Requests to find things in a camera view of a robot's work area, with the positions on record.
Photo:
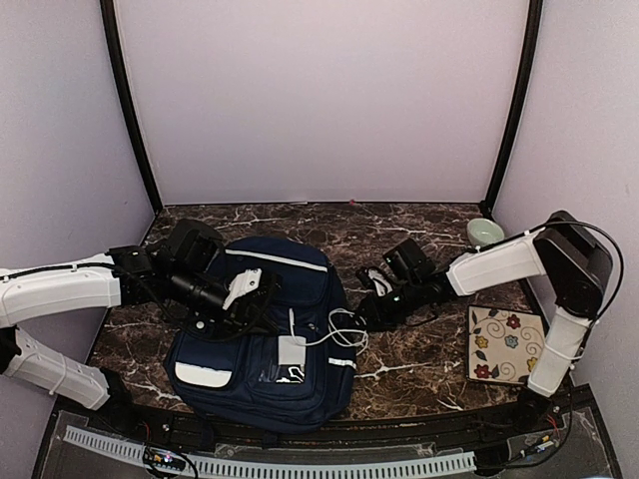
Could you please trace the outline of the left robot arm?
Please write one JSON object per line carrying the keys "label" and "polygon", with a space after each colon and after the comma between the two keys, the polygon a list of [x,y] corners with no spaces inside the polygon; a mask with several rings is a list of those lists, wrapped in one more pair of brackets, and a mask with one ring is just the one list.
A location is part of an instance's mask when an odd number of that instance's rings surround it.
{"label": "left robot arm", "polygon": [[1,372],[61,395],[120,435],[141,426],[140,411],[120,375],[81,364],[20,328],[26,320],[68,311],[155,304],[165,321],[196,339],[217,343],[245,334],[273,334],[266,311],[281,279],[249,267],[229,279],[206,271],[231,252],[222,236],[196,220],[180,220],[147,246],[119,246],[69,263],[1,272]]}

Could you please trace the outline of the white USB charger block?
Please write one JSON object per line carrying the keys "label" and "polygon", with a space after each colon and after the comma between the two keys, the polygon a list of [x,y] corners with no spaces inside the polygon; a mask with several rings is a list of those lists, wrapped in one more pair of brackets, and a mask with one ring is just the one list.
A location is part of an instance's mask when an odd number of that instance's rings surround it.
{"label": "white USB charger block", "polygon": [[304,337],[282,335],[278,337],[278,365],[305,366],[307,342]]}

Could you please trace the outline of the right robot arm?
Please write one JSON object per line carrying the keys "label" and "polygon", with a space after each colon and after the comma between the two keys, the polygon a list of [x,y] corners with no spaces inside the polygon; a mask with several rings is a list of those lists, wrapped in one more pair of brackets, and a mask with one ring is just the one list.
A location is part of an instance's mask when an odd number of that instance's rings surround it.
{"label": "right robot arm", "polygon": [[436,307],[503,284],[520,286],[533,311],[541,304],[532,290],[545,277],[554,292],[554,315],[540,359],[528,376],[527,395],[509,412],[520,433],[533,431],[548,415],[545,398],[556,393],[582,357],[595,325],[616,299],[625,258],[607,231],[557,211],[530,230],[466,250],[436,264],[413,239],[383,257],[389,268],[363,267],[356,276],[367,291],[355,310],[370,331],[396,329],[418,309]]}

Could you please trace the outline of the navy blue student backpack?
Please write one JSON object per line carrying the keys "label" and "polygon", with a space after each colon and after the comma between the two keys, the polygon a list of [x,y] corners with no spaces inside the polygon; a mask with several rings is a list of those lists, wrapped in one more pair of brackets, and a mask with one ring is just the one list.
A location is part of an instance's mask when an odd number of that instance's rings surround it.
{"label": "navy blue student backpack", "polygon": [[[350,403],[355,349],[337,343],[332,326],[349,327],[341,280],[319,249],[288,239],[248,237],[228,244],[209,273],[231,279],[249,268],[282,278],[269,310],[274,335],[210,343],[178,333],[164,367],[181,400],[200,416],[271,433],[313,432]],[[305,366],[278,365],[278,337],[307,342]]]}

